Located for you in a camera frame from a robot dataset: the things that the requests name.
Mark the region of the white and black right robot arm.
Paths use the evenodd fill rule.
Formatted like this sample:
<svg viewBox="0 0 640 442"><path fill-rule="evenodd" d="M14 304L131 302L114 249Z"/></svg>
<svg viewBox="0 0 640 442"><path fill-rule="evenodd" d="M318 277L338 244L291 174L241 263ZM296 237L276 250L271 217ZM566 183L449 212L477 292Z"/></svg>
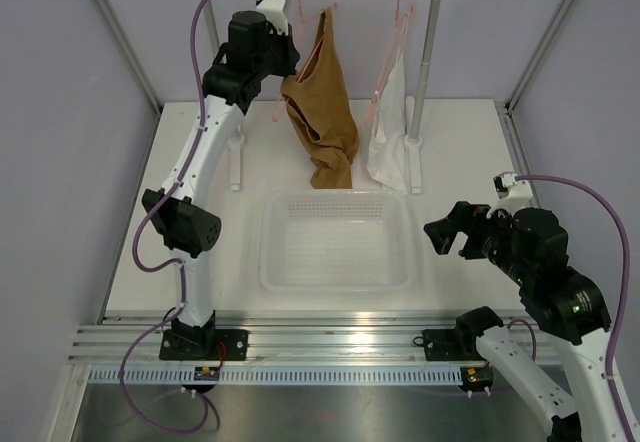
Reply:
<svg viewBox="0 0 640 442"><path fill-rule="evenodd" d="M522 208L512 214L460 201L423 230L439 255L458 234L459 254L487 260L519 288L525 312L545 333L570 389L560 388L512 339L487 306L460 315L453 348L483 359L532 410L550 441L636 441L639 423L624 386L616 382L606 351L613 326L604 297L568 264L568 234L550 211Z"/></svg>

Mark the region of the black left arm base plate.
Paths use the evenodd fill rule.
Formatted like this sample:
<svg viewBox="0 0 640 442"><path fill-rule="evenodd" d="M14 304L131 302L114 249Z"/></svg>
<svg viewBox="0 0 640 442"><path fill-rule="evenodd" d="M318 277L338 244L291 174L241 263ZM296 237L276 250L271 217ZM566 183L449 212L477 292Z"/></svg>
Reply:
<svg viewBox="0 0 640 442"><path fill-rule="evenodd" d="M195 333L166 330L159 359L163 361L245 361L249 333L241 329L197 330Z"/></svg>

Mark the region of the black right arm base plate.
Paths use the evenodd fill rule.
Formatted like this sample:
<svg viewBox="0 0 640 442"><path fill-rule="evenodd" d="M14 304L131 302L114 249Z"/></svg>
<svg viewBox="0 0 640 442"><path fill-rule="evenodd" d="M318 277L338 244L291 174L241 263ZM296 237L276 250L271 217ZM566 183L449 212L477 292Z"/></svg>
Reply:
<svg viewBox="0 0 640 442"><path fill-rule="evenodd" d="M453 329L425 329L421 336L427 361L449 362L458 359L459 345Z"/></svg>

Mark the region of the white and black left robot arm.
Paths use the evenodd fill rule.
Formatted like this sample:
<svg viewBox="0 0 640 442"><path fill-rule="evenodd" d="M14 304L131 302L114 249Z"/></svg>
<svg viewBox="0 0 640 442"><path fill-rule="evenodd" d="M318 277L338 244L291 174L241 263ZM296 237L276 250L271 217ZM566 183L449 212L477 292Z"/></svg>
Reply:
<svg viewBox="0 0 640 442"><path fill-rule="evenodd" d="M221 219L206 209L209 188L228 142L269 76L294 73L300 55L281 9L235 13L211 67L198 73L200 113L173 174L142 196L152 224L177 268L178 301L163 321L159 357L166 361L243 360L248 334L216 328L210 294L210 251Z"/></svg>

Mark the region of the tan tank top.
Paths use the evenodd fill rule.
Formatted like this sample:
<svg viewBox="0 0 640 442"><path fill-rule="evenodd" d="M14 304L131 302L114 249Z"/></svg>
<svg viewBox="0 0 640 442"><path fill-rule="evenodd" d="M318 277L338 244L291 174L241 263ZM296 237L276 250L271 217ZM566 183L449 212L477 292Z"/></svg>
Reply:
<svg viewBox="0 0 640 442"><path fill-rule="evenodd" d="M333 11L319 16L311 54L281 84L286 112L315 166L315 189L350 189L351 167L359 150L359 131L351 113L334 40Z"/></svg>

